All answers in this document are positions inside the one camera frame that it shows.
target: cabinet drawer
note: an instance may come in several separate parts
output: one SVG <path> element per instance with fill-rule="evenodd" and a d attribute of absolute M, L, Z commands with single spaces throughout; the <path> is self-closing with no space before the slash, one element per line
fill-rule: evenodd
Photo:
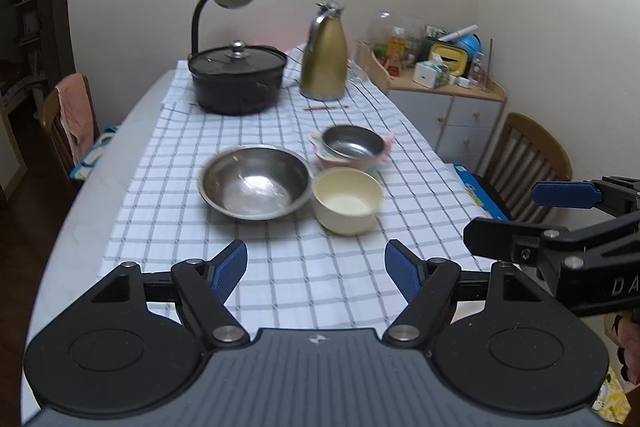
<path fill-rule="evenodd" d="M 481 154 L 454 154 L 451 156 L 442 156 L 444 163 L 459 163 L 469 172 L 476 172 Z"/>
<path fill-rule="evenodd" d="M 436 152 L 443 160 L 458 154 L 479 154 L 484 150 L 491 129 L 485 127 L 455 127 L 447 125 Z"/>
<path fill-rule="evenodd" d="M 414 127 L 424 136 L 431 148 L 435 149 L 453 97 L 448 94 L 397 89 L 390 90 L 387 96 L 414 124 Z"/>
<path fill-rule="evenodd" d="M 453 101 L 447 124 L 468 127 L 493 127 L 499 112 L 500 102 L 457 96 Z"/>

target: black pot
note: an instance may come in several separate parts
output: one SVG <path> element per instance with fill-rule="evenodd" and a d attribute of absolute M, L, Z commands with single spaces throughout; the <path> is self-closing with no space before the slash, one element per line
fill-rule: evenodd
<path fill-rule="evenodd" d="M 189 71 L 196 100 L 205 110 L 239 116 L 278 101 L 286 64 L 287 55 L 276 48 L 234 41 L 194 54 Z"/>

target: gold thermos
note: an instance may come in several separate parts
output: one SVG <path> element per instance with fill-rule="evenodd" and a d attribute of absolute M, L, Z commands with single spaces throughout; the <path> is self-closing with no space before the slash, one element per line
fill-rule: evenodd
<path fill-rule="evenodd" d="M 302 57 L 300 94 L 325 102 L 344 96 L 348 52 L 340 20 L 343 8 L 333 1 L 318 6 Z"/>

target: plastic bottle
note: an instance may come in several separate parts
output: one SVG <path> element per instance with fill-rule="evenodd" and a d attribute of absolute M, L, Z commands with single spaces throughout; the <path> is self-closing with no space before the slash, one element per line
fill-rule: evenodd
<path fill-rule="evenodd" d="M 469 66 L 469 73 L 466 76 L 474 86 L 480 86 L 484 81 L 484 68 L 482 67 L 482 61 L 484 55 L 480 52 L 474 55 L 474 59 Z"/>
<path fill-rule="evenodd" d="M 390 76 L 400 76 L 402 74 L 402 61 L 404 60 L 404 49 L 406 48 L 406 32 L 404 28 L 394 26 L 391 35 L 386 43 L 385 69 Z"/>

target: blue container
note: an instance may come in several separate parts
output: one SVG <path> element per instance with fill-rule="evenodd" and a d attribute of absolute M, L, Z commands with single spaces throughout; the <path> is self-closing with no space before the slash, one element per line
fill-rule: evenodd
<path fill-rule="evenodd" d="M 480 41 L 475 35 L 465 35 L 464 37 L 460 38 L 460 40 L 458 40 L 455 45 L 466 51 L 466 54 L 469 56 L 469 63 L 471 63 L 471 61 L 474 59 L 474 55 L 481 49 Z"/>

